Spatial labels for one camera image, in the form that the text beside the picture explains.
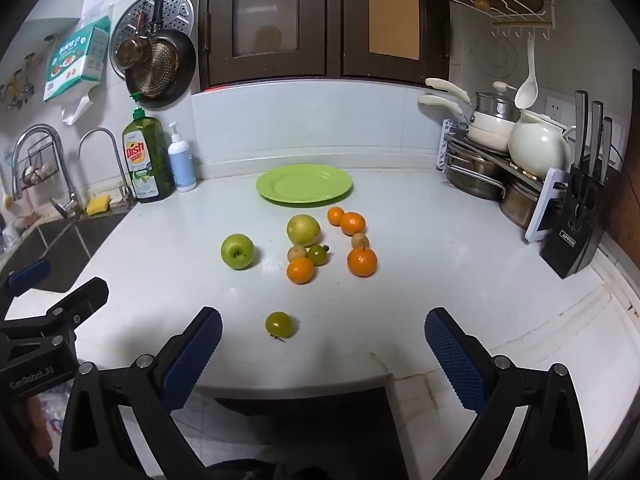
dish soap label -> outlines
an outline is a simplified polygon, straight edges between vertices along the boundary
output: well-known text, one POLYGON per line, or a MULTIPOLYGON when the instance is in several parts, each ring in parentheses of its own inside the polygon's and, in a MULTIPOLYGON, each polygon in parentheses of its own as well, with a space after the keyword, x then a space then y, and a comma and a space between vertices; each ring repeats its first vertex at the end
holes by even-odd
POLYGON ((124 152, 133 189, 138 198, 158 196, 158 185, 153 176, 153 167, 149 150, 142 132, 135 131, 124 134, 124 152))

dish drying rack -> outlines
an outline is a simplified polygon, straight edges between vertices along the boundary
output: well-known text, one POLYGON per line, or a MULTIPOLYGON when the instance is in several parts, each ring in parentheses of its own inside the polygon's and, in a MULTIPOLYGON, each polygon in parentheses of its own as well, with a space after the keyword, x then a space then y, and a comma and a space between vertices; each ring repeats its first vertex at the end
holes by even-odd
POLYGON ((511 173, 511 175, 526 184, 528 187, 538 192, 540 197, 536 203, 536 208, 533 211, 529 225, 525 230, 524 239, 526 243, 529 244, 543 240, 548 234, 550 234, 552 229, 540 229, 540 224, 542 224, 542 219, 545 215, 549 202, 561 199, 564 196, 566 184, 569 183, 568 172, 558 170, 557 168, 549 168, 544 180, 539 179, 518 168, 511 160, 508 159, 507 155, 496 155, 492 153, 491 150, 487 150, 470 142, 466 138, 465 125, 448 119, 442 123, 442 131, 440 133, 440 145, 438 147, 436 160, 436 167, 440 171, 446 170, 445 159, 447 145, 449 142, 460 144, 464 148, 482 156, 482 158, 492 161, 508 173, 511 173))
POLYGON ((53 141, 46 137, 29 147, 27 156, 18 162, 15 173, 24 191, 51 178, 59 170, 53 141))
POLYGON ((450 0, 489 16, 492 19, 491 34, 505 38, 511 36, 521 38, 523 30, 535 35, 537 29, 542 29, 542 36, 549 40, 550 31, 556 29, 556 1, 542 0, 543 7, 535 12, 520 0, 450 0))

green dish soap bottle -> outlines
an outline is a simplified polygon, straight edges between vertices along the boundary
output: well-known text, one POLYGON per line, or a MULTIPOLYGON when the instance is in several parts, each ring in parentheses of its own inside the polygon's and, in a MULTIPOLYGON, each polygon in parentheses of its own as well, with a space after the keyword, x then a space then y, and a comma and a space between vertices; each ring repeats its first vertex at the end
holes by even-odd
MULTIPOLYGON (((141 92, 131 95, 135 102, 141 96, 141 92)), ((138 106, 133 111, 133 121, 122 133, 122 145, 131 183, 140 202, 156 202, 174 192, 166 139, 160 121, 147 117, 138 106)))

blue gripper pad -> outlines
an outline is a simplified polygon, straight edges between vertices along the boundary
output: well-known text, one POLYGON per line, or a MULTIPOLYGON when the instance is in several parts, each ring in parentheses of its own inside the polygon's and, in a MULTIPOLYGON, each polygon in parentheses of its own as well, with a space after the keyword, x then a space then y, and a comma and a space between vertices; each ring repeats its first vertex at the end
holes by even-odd
POLYGON ((465 349, 469 336, 444 308, 435 308, 427 314, 424 336, 462 405, 481 413, 487 402, 487 384, 465 349))
POLYGON ((222 338, 220 313, 209 306, 204 307, 191 321, 182 335, 167 342, 171 345, 158 354, 156 380, 160 386, 160 398, 167 412, 184 408, 202 371, 222 338))
POLYGON ((11 274, 7 280, 9 292, 14 297, 23 295, 51 274, 51 264, 47 260, 38 260, 20 272, 11 274))

cabinet door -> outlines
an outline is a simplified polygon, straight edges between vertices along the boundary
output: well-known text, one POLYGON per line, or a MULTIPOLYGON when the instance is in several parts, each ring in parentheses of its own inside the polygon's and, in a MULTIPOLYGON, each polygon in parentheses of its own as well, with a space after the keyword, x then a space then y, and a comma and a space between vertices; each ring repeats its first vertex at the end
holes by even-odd
POLYGON ((324 75, 325 0, 205 2, 208 26, 200 47, 208 48, 208 66, 201 68, 201 86, 324 75))
POLYGON ((345 76, 449 77, 447 0, 343 0, 345 76))

